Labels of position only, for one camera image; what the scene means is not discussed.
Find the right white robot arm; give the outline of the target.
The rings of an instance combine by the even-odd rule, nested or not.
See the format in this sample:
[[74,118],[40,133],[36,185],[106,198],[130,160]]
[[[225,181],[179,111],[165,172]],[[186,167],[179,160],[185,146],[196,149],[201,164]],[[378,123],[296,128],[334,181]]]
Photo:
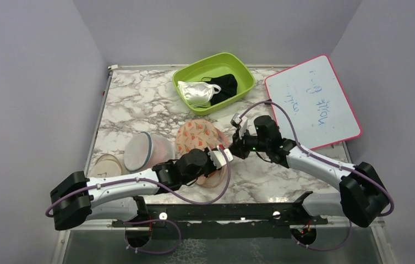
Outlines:
[[256,133],[248,120],[236,114],[231,124],[236,131],[229,147],[231,154],[246,159],[251,152],[267,161],[315,177],[337,190],[336,193],[311,193],[292,208],[292,218],[300,224],[313,216],[346,217],[359,227],[368,227],[390,205],[389,194],[374,167],[342,163],[313,152],[292,139],[282,137],[276,122],[268,115],[254,119]]

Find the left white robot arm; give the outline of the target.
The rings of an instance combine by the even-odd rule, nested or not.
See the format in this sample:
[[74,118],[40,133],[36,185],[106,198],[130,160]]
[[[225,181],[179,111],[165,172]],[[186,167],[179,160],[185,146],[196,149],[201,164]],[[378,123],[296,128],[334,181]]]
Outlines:
[[86,177],[82,170],[73,172],[50,192],[51,205],[45,215],[53,218],[55,230],[72,229],[96,218],[103,204],[134,196],[175,194],[181,186],[221,169],[228,161],[221,150],[205,148],[113,180]]

